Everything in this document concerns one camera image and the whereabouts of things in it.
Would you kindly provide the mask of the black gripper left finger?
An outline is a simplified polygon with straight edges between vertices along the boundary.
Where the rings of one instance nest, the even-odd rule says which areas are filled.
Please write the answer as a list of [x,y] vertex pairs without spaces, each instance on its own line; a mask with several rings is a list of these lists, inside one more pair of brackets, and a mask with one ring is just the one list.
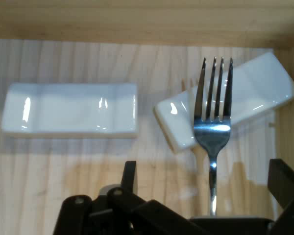
[[199,235],[201,229],[156,200],[134,193],[136,162],[124,165],[121,184],[92,200],[71,196],[62,203],[55,235]]

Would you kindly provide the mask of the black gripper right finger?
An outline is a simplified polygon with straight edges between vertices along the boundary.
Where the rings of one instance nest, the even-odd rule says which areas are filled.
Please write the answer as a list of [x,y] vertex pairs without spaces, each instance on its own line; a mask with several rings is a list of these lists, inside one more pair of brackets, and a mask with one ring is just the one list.
[[283,209],[269,234],[294,235],[294,171],[282,159],[269,162],[268,189]]

